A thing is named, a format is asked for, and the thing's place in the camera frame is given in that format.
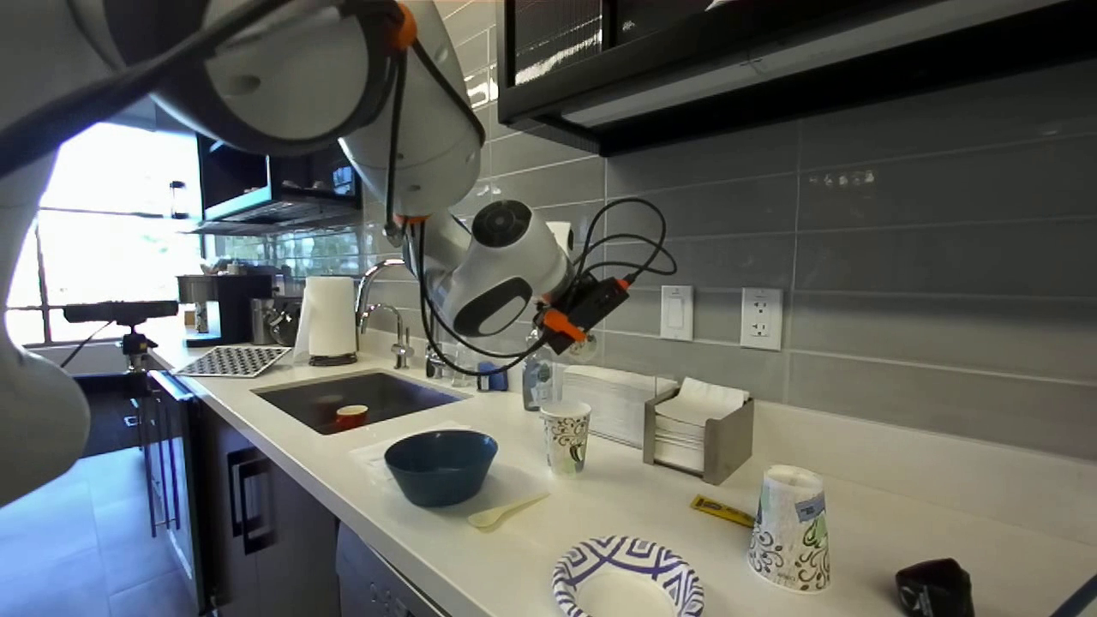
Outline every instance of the cabinet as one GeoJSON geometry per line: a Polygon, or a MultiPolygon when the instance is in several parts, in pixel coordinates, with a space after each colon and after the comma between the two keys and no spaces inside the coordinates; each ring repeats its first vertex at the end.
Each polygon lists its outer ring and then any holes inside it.
{"type": "Polygon", "coordinates": [[[349,529],[339,529],[343,617],[441,617],[422,589],[374,556],[349,529]]]}
{"type": "Polygon", "coordinates": [[[129,396],[136,408],[136,441],[144,451],[149,481],[149,525],[155,537],[163,537],[190,582],[195,605],[208,595],[201,549],[201,525],[195,518],[195,460],[192,460],[192,408],[195,396],[163,369],[129,374],[139,377],[144,394],[129,396]]]}
{"type": "Polygon", "coordinates": [[[502,10],[502,124],[600,154],[1097,56],[1090,0],[502,0],[502,10]]]}
{"type": "Polygon", "coordinates": [[[337,518],[208,408],[195,408],[195,463],[205,611],[337,617],[337,518]]]}
{"type": "Polygon", "coordinates": [[[339,142],[301,158],[246,154],[200,138],[201,226],[305,226],[354,220],[360,178],[339,142]]]}

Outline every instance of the dark blue bowl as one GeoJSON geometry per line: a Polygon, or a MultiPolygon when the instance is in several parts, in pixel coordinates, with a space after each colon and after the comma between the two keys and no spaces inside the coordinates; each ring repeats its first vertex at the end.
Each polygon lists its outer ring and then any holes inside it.
{"type": "Polygon", "coordinates": [[[480,492],[498,441],[483,430],[418,430],[383,450],[391,476],[418,506],[447,506],[480,492]]]}

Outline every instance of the paper cup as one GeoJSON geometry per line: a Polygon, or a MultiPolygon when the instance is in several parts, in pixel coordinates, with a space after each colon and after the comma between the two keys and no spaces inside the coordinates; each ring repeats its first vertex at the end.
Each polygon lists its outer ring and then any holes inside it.
{"type": "Polygon", "coordinates": [[[545,408],[545,463],[555,474],[586,469],[591,408],[545,408]]]}
{"type": "Polygon", "coordinates": [[[750,565],[797,589],[831,582],[824,481],[801,465],[771,465],[758,490],[750,565]]]}

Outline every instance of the sink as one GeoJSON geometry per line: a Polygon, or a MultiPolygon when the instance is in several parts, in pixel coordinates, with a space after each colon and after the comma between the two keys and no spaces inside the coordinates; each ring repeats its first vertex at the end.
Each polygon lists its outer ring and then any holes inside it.
{"type": "Polygon", "coordinates": [[[400,414],[416,414],[416,412],[457,400],[457,394],[410,382],[391,374],[354,374],[339,381],[266,388],[266,390],[257,390],[257,396],[270,400],[274,408],[299,417],[320,436],[346,430],[346,422],[337,422],[337,412],[346,404],[370,408],[362,422],[349,425],[349,429],[362,429],[362,425],[377,425],[389,417],[400,417],[400,414]]]}

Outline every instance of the white countertop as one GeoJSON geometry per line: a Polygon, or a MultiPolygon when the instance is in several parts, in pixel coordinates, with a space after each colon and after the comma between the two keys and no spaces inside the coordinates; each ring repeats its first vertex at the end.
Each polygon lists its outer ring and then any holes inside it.
{"type": "Polygon", "coordinates": [[[195,390],[283,474],[314,492],[377,556],[400,567],[449,614],[549,617],[549,579],[584,537],[639,535],[675,549],[707,585],[707,614],[897,614],[894,573],[954,556],[975,575],[978,614],[1050,614],[1070,589],[1097,573],[1094,546],[1064,540],[1030,529],[945,511],[890,490],[827,481],[827,525],[833,582],[797,594],[746,565],[746,532],[689,511],[696,492],[750,506],[750,484],[766,460],[755,455],[722,487],[645,465],[642,451],[607,437],[591,441],[591,469],[555,481],[538,455],[538,417],[519,394],[458,390],[462,400],[382,422],[343,436],[314,436],[270,408],[253,390],[274,382],[328,381],[389,369],[389,360],[358,366],[293,366],[259,381],[192,381],[195,390]],[[383,469],[382,450],[432,425],[471,425],[502,441],[502,455],[471,502],[422,511],[409,502],[383,469]],[[462,518],[527,487],[549,495],[498,532],[462,518]]]}

